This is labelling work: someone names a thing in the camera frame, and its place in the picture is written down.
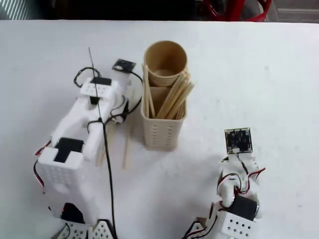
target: white surface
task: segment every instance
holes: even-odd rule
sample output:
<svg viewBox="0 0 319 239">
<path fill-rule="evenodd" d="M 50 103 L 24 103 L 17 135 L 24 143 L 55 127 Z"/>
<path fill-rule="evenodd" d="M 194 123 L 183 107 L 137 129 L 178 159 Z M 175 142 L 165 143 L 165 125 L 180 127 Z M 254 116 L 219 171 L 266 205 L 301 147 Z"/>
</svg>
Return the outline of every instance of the white surface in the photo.
<svg viewBox="0 0 319 239">
<path fill-rule="evenodd" d="M 224 129 L 236 127 L 251 128 L 267 167 L 258 238 L 318 235 L 319 25 L 0 21 L 0 32 L 0 238 L 50 238 L 63 226 L 47 209 L 32 154 L 74 104 L 73 78 L 90 65 L 87 47 L 103 76 L 118 58 L 137 62 L 142 74 L 144 50 L 164 39 L 186 49 L 195 88 L 174 152 L 144 150 L 136 127 L 128 170 L 112 156 L 119 238 L 178 239 L 206 216 L 217 200 Z M 111 218 L 108 196 L 101 210 Z"/>
</svg>

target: perforated panel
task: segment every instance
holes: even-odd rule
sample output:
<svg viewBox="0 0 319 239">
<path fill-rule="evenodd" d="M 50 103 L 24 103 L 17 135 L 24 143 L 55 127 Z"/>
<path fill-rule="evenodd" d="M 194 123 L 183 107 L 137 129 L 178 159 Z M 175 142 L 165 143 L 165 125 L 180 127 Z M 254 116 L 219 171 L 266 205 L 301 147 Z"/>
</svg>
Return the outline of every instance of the perforated panel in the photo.
<svg viewBox="0 0 319 239">
<path fill-rule="evenodd" d="M 111 91 L 111 89 L 112 89 L 111 86 L 100 85 L 100 84 L 97 84 L 95 89 L 95 84 L 85 83 L 83 84 L 80 93 L 83 95 L 96 97 L 96 90 L 97 90 L 98 97 L 107 98 L 110 96 L 109 92 Z"/>
</svg>

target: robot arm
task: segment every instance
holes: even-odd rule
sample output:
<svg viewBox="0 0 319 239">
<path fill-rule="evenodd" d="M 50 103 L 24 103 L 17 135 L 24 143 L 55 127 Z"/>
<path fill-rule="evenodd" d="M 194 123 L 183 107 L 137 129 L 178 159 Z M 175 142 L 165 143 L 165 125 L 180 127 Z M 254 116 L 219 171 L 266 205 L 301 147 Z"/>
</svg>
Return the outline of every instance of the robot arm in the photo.
<svg viewBox="0 0 319 239">
<path fill-rule="evenodd" d="M 80 128 L 86 126 L 90 121 L 97 120 L 101 112 L 103 122 L 109 117 L 111 110 L 122 101 L 120 84 L 117 81 L 111 81 L 110 85 L 96 84 L 91 78 L 83 84 L 80 95 L 77 98 L 70 112 L 62 119 L 58 127 L 52 134 L 52 145 L 56 146 L 60 138 L 72 135 Z M 99 96 L 99 107 L 91 104 L 91 99 Z M 88 135 L 83 147 L 83 156 L 85 160 L 92 161 L 96 158 L 99 145 L 103 139 L 103 126 L 99 122 L 89 125 L 90 134 Z"/>
<path fill-rule="evenodd" d="M 207 218 L 196 220 L 183 239 L 256 238 L 261 218 L 258 198 L 260 169 L 252 156 L 250 129 L 225 131 L 228 156 L 220 163 L 217 194 Z"/>
<path fill-rule="evenodd" d="M 123 89 L 116 80 L 87 79 L 72 109 L 53 132 L 51 145 L 40 154 L 38 169 L 55 217 L 87 225 L 96 224 L 99 210 L 85 161 L 96 159 L 103 142 L 104 124 L 92 122 L 88 126 L 89 134 L 86 127 L 99 118 L 105 122 L 111 113 L 123 113 L 128 103 L 122 95 L 126 88 L 127 85 Z M 78 137 L 81 129 L 87 134 L 84 140 Z"/>
</svg>

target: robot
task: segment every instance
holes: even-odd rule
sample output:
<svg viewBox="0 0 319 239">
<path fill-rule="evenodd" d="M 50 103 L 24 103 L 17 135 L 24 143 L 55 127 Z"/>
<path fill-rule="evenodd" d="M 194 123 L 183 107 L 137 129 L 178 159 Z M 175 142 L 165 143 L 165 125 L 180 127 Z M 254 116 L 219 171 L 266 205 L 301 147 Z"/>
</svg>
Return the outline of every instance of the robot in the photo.
<svg viewBox="0 0 319 239">
<path fill-rule="evenodd" d="M 110 119 L 124 122 L 131 113 L 129 101 L 132 91 L 128 73 L 135 73 L 131 69 L 124 70 L 122 66 L 127 68 L 127 63 L 123 60 L 116 63 L 116 70 L 122 71 L 117 75 L 120 78 L 118 80 L 103 78 L 93 66 L 83 68 L 74 79 L 74 83 L 80 87 L 75 104 L 58 124 L 51 140 L 35 154 L 39 158 L 33 169 L 43 186 L 49 210 L 56 218 L 69 223 L 59 239 L 85 238 L 87 232 L 95 233 L 93 226 L 102 234 L 105 233 L 106 238 L 116 238 L 109 221 L 99 218 L 90 177 L 99 173 L 92 171 L 95 170 L 95 160 L 107 151 L 105 122 Z M 79 85 L 77 77 L 88 69 L 96 72 L 97 76 L 93 73 L 93 77 Z"/>
<path fill-rule="evenodd" d="M 83 85 L 74 80 L 80 93 L 51 141 L 36 153 L 39 158 L 34 172 L 53 215 L 68 222 L 59 239 L 94 235 L 116 239 L 111 223 L 99 218 L 89 168 L 106 150 L 102 122 L 123 122 L 129 112 L 129 81 L 123 84 L 101 77 L 93 67 L 86 69 L 96 71 L 98 76 L 88 78 Z M 89 134 L 79 134 L 86 127 Z M 252 154 L 249 128 L 228 129 L 225 138 L 228 156 L 220 162 L 216 187 L 221 200 L 211 204 L 207 218 L 192 223 L 183 239 L 256 238 L 256 220 L 262 215 L 258 176 L 265 168 L 259 168 Z"/>
<path fill-rule="evenodd" d="M 250 129 L 225 130 L 228 156 L 220 162 L 217 194 L 221 201 L 211 204 L 207 218 L 197 218 L 183 239 L 257 238 L 261 218 L 258 198 L 259 168 L 253 153 Z"/>
</svg>

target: cup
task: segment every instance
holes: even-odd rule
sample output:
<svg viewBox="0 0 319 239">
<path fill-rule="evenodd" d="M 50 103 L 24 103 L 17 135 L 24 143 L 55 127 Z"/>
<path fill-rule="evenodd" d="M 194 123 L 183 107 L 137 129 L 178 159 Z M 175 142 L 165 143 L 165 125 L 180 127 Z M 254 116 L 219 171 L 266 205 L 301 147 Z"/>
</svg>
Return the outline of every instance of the cup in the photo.
<svg viewBox="0 0 319 239">
<path fill-rule="evenodd" d="M 144 54 L 144 64 L 149 68 L 150 86 L 171 86 L 186 69 L 187 54 L 176 42 L 159 41 Z"/>
</svg>

